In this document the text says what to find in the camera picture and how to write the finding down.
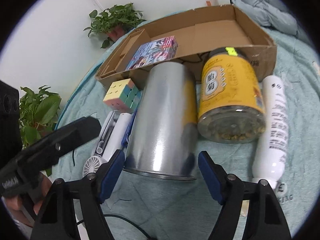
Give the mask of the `person's left hand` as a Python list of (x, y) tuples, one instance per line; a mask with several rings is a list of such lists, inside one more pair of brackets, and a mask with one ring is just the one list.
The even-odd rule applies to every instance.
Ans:
[[(47, 195), (51, 185), (52, 181), (45, 176), (44, 174), (41, 174), (42, 180), (41, 180), (41, 196), (38, 198), (38, 202), (36, 202), (33, 206), (33, 210), (35, 214), (39, 213), (39, 210), (41, 208), (41, 205), (43, 203), (43, 200), (45, 196)], [(29, 226), (33, 227), (33, 222), (23, 213), (23, 202), (22, 198), (20, 196), (14, 196), (10, 198), (4, 198), (5, 205), (9, 212), (13, 215), (13, 217), (18, 220), (19, 222)]]

